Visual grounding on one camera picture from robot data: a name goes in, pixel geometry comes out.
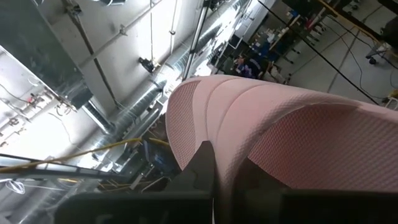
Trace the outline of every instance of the metal bracket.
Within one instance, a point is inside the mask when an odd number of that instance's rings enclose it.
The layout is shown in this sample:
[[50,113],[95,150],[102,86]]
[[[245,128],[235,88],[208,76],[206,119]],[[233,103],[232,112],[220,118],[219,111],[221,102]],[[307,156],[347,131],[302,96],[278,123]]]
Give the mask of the metal bracket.
[[126,27],[124,25],[120,25],[119,33],[121,35],[127,36]]

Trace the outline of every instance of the ceiling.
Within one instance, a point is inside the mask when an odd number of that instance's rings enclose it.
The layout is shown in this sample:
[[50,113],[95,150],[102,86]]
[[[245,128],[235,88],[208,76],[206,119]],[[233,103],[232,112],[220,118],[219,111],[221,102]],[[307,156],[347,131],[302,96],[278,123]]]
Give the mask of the ceiling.
[[[153,55],[161,62],[169,54],[169,30],[176,0],[156,0],[160,2],[152,14]],[[100,2],[77,0],[81,7],[80,19],[94,50],[100,48],[115,36],[121,25],[128,25],[149,8],[150,0],[129,0],[122,6],[106,7]],[[201,0],[178,0],[176,13],[175,46],[186,39],[194,30]],[[77,28],[63,13],[60,0],[46,0],[39,7],[47,18],[57,37],[72,59],[79,64],[90,54]],[[127,36],[120,38],[106,49],[98,60],[105,72],[116,99],[123,102],[149,75],[138,63],[138,58],[151,58],[150,16],[143,18]],[[115,109],[114,102],[103,83],[94,63],[81,68],[85,80],[107,114]]]

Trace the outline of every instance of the chair wheel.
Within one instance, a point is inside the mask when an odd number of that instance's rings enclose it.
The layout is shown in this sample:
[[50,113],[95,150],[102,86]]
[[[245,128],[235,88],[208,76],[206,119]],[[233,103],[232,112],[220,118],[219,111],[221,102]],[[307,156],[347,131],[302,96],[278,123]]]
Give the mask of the chair wheel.
[[372,57],[369,59],[369,64],[375,65],[376,63],[377,63],[376,59],[374,59]]

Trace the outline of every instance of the silver duct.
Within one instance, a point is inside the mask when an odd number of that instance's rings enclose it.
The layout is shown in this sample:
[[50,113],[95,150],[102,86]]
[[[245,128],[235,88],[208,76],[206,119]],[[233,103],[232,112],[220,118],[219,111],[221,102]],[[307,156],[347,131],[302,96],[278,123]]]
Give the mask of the silver duct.
[[105,134],[112,134],[115,130],[115,126],[113,123],[109,122],[103,113],[94,105],[94,103],[90,100],[82,107],[83,111],[98,125],[98,127]]
[[[197,49],[202,49],[204,46],[220,31],[223,24],[229,23],[235,19],[236,15],[249,0],[230,0],[224,3],[217,11],[215,11],[205,22],[203,32],[199,38]],[[97,129],[89,139],[80,147],[81,150],[88,151],[97,147],[105,146],[121,140],[125,136],[127,129],[133,125],[134,119],[140,116],[150,104],[160,96],[161,90],[166,86],[167,80],[176,80],[183,72],[189,55],[189,46],[192,43],[193,35],[191,35],[174,53],[165,61],[152,77],[148,77],[143,81],[142,85],[132,95],[132,100],[127,103],[122,111],[114,114],[111,121],[115,125],[115,130],[111,134],[104,134],[102,130]],[[144,133],[136,132],[134,127],[127,135],[131,136],[134,133],[136,136],[141,136]],[[97,154],[99,159],[105,158],[107,152]],[[78,165],[79,159],[71,160],[69,164]],[[87,180],[86,184],[95,183],[93,180]],[[54,187],[51,181],[47,181],[44,187]],[[68,194],[67,191],[61,192],[56,190],[38,190],[35,194],[30,195],[29,199],[24,201],[24,206],[18,207],[14,210],[10,220],[13,223],[28,224],[39,223],[40,214],[48,208],[49,205],[54,205],[54,202],[59,202]]]

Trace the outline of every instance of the pink mesh panel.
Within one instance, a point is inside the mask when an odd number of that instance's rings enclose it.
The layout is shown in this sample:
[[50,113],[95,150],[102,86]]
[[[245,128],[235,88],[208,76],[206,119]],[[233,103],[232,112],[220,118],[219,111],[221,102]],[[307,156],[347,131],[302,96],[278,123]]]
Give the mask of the pink mesh panel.
[[[292,187],[397,190],[396,184],[384,181],[396,181],[395,170],[391,171],[386,159],[395,159],[397,145],[387,139],[394,139],[398,125],[397,112],[385,108],[291,86],[216,75],[182,83],[169,100],[166,124],[181,168],[199,142],[213,144],[219,180],[217,215],[223,222],[229,221],[234,178],[247,156]],[[339,175],[346,170],[351,172]],[[311,172],[307,176],[299,171]],[[327,181],[329,178],[341,180]]]
[[170,96],[167,106],[167,136],[173,139],[170,146],[181,168],[188,164],[196,150],[192,104],[185,102],[192,102],[199,82],[189,82],[177,87],[174,91],[176,94]]
[[346,105],[311,105],[284,116],[249,158],[298,189],[398,190],[398,126]]

